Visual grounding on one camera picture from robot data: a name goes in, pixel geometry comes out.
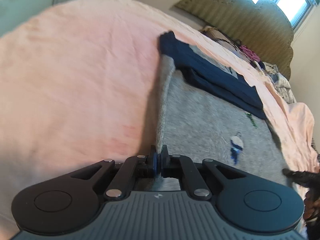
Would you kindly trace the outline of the person's right hand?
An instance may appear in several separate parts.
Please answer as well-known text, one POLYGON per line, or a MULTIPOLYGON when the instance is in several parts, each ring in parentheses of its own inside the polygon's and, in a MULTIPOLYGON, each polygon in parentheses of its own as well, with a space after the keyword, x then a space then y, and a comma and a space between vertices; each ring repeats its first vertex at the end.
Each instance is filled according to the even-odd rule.
POLYGON ((307 226, 314 226, 319 217, 319 191, 309 189, 305 195, 304 205, 303 219, 307 226))

